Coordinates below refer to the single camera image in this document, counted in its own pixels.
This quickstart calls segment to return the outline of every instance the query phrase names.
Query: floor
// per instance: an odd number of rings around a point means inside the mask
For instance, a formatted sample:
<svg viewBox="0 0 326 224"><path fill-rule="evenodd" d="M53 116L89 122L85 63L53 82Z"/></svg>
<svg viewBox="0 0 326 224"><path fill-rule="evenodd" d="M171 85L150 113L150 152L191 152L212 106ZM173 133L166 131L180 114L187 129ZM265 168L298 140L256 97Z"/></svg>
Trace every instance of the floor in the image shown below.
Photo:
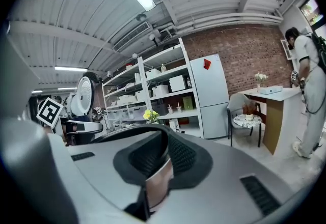
<svg viewBox="0 0 326 224"><path fill-rule="evenodd" d="M299 139L303 138L306 124L307 117L301 114L300 125L297 131ZM294 192L299 191L318 177L326 162L326 132L323 133L322 137L323 145L314 152L311 159L300 158L294 151L286 159L275 158L263 143L261 143L260 148L257 147L258 133L259 129L254 129L252 136L249 136L249 129L235 130L233 133L233 147L244 151L276 173ZM218 139L214 142L230 145L230 140L227 138Z"/></svg>

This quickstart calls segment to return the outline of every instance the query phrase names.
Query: refrigerator door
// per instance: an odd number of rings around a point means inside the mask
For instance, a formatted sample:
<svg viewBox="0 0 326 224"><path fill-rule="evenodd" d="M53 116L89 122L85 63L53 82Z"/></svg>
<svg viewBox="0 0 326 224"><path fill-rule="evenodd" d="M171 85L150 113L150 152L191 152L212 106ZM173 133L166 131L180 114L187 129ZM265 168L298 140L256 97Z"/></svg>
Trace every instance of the refrigerator door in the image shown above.
<svg viewBox="0 0 326 224"><path fill-rule="evenodd" d="M228 135L228 103L201 107L204 138L211 139Z"/></svg>
<svg viewBox="0 0 326 224"><path fill-rule="evenodd" d="M211 61L208 70L204 68L204 59ZM228 88L218 54L191 60L190 64L200 107L229 102Z"/></svg>

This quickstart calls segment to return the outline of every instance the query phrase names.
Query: bottle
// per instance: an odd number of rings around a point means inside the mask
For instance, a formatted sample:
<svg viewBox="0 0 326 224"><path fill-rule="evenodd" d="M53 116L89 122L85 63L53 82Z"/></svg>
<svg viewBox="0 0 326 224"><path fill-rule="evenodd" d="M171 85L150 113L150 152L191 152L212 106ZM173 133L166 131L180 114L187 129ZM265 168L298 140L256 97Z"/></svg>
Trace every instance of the bottle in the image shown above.
<svg viewBox="0 0 326 224"><path fill-rule="evenodd" d="M187 85L188 85L188 88L192 88L192 82L190 81L190 78L187 77Z"/></svg>
<svg viewBox="0 0 326 224"><path fill-rule="evenodd" d="M165 67L164 64L162 64L162 66L161 66L161 72L165 72L166 70L167 70L167 68Z"/></svg>

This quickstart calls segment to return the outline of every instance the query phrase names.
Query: black backpack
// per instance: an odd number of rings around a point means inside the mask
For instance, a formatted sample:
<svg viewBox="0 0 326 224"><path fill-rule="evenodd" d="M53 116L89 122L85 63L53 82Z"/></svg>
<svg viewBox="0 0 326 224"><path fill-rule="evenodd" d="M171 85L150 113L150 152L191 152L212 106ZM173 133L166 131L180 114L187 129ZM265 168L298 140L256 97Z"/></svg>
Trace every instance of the black backpack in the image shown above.
<svg viewBox="0 0 326 224"><path fill-rule="evenodd" d="M326 43L325 39L322 37L317 36L315 33L310 33L308 36L312 39L314 42L317 51L318 51L318 57L319 57L319 63L318 66L322 68L324 73L326 74Z"/></svg>

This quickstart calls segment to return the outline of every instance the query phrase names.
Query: patterned tablecloth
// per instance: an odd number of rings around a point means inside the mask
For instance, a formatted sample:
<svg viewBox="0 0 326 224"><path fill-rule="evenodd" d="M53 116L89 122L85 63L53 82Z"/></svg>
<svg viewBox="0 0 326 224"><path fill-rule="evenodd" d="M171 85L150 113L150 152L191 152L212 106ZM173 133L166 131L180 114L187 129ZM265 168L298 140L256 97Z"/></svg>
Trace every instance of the patterned tablecloth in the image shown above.
<svg viewBox="0 0 326 224"><path fill-rule="evenodd" d="M248 121L246 119L246 115L238 115L235 118L233 118L233 121L237 125L240 125L240 126L246 127L246 128L255 127L255 126L258 126L259 124L261 124L261 118L257 115L254 115L254 118L252 121Z"/></svg>

